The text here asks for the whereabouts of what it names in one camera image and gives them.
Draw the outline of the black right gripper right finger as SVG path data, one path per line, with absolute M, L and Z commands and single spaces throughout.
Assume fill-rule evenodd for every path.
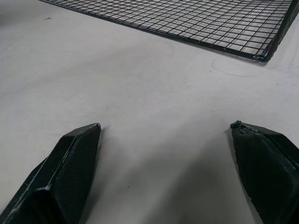
M 299 222 L 299 149 L 283 134 L 230 125 L 243 187 L 264 224 Z

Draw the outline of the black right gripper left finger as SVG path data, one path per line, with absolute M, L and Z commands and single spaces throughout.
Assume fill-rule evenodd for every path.
M 28 175 L 0 215 L 2 224 L 77 224 L 96 169 L 101 126 L 65 134 Z

